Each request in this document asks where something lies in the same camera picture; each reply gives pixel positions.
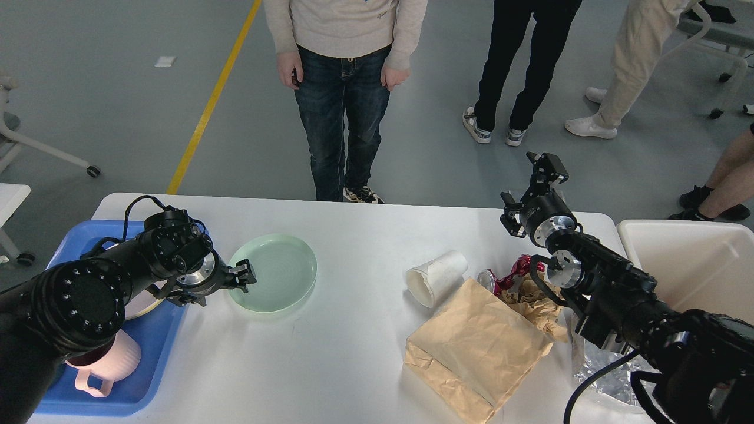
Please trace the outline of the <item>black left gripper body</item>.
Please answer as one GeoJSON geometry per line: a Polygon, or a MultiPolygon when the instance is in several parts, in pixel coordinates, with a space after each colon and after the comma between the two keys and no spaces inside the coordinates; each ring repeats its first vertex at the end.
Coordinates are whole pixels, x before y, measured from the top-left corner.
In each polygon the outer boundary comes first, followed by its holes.
{"type": "Polygon", "coordinates": [[[188,296],[209,296],[220,289],[231,290],[229,269],[218,252],[213,250],[205,256],[196,271],[177,277],[176,288],[188,296]]]}

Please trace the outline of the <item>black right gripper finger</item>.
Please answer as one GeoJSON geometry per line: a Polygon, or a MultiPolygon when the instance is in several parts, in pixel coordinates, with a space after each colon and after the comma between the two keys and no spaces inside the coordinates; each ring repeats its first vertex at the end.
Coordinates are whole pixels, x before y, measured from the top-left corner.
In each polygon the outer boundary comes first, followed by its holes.
{"type": "Polygon", "coordinates": [[[504,214],[500,217],[502,225],[511,236],[525,238],[525,228],[516,218],[522,208],[522,203],[517,202],[509,191],[502,191],[500,196],[504,202],[504,214]]]}
{"type": "Polygon", "coordinates": [[[556,184],[562,184],[568,180],[569,174],[557,155],[528,152],[526,157],[533,165],[530,187],[526,190],[527,200],[554,193],[556,184]]]}

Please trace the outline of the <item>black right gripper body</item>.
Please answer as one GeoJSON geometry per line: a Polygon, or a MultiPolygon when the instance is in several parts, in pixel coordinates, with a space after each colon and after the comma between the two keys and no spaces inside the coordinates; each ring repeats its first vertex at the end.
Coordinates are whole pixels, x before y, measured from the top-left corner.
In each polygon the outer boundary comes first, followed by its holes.
{"type": "Polygon", "coordinates": [[[577,227],[576,217],[556,191],[523,202],[520,221],[537,247],[546,247],[550,234],[577,227]]]}

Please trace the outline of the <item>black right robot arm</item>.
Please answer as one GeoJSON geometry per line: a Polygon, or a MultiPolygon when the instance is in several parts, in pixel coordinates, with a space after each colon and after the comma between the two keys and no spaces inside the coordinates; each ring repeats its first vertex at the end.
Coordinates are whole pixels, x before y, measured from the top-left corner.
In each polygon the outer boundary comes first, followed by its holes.
{"type": "Polygon", "coordinates": [[[653,276],[582,231],[554,187],[568,180],[560,158],[526,156],[533,165],[530,187],[518,201],[501,193],[501,223],[512,236],[548,251],[547,257],[531,257],[531,278],[550,300],[576,314],[576,332],[624,355],[574,390],[563,421],[570,422],[590,384],[641,356],[654,372],[634,371],[630,386],[652,421],[751,423],[752,325],[699,309],[671,309],[654,293],[653,276]]]}

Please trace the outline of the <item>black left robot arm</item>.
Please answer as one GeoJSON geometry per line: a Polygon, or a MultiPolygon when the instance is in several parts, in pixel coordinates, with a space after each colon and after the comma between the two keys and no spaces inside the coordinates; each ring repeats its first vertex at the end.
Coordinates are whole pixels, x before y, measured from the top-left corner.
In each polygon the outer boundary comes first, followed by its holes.
{"type": "Polygon", "coordinates": [[[60,263],[2,292],[2,422],[24,423],[73,357],[115,346],[126,305],[142,292],[177,306],[206,305],[220,289],[247,292],[248,260],[228,266],[204,223],[158,202],[134,238],[105,238],[79,260],[60,263]]]}

